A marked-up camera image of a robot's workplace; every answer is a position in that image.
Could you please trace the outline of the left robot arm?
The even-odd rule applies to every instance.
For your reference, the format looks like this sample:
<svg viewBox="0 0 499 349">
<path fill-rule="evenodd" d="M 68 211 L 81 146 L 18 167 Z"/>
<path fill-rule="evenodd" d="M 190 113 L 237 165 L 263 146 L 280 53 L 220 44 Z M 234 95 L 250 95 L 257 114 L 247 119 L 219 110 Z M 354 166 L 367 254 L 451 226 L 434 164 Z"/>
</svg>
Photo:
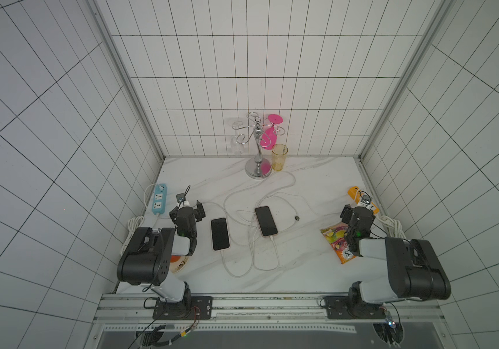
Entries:
<svg viewBox="0 0 499 349">
<path fill-rule="evenodd" d="M 173 228 L 139 227 L 133 233 L 117 266 L 117 279 L 132 286 L 142 286 L 144 292 L 155 294 L 154 305 L 144 308 L 154 311 L 156 320 L 196 320 L 211 318 L 213 298 L 194 297 L 186 282 L 170 270 L 172 256 L 192 256 L 197 247 L 197 223 L 206 217 L 201 202 L 195 206 L 181 203 L 170 212 Z"/>
</svg>

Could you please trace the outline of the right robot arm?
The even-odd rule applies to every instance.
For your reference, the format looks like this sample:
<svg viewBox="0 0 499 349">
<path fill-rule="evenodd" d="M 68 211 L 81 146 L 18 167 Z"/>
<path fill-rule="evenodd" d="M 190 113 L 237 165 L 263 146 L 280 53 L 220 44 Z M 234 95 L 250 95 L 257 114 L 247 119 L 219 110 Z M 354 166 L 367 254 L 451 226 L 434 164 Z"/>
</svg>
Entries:
<svg viewBox="0 0 499 349">
<path fill-rule="evenodd" d="M 323 298 L 320 305 L 328 319 L 382 320 L 388 317 L 386 303 L 449 299 L 450 280 L 429 241 L 372 238 L 375 215 L 365 206 L 345 205 L 341 220 L 348 226 L 345 240 L 350 252 L 386 262 L 387 272 L 375 280 L 353 283 L 346 295 Z"/>
</svg>

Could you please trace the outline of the black smartphone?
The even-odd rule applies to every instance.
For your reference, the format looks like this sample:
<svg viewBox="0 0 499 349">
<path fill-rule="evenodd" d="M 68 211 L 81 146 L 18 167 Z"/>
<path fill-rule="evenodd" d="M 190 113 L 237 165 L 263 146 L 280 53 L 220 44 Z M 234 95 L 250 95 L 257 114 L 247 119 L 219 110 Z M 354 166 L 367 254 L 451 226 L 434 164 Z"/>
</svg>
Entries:
<svg viewBox="0 0 499 349">
<path fill-rule="evenodd" d="M 214 251 L 219 252 L 230 248 L 231 242 L 226 218 L 211 220 L 211 235 Z"/>
<path fill-rule="evenodd" d="M 271 237 L 278 234 L 277 225 L 268 206 L 256 207 L 255 215 L 263 237 Z"/>
</svg>

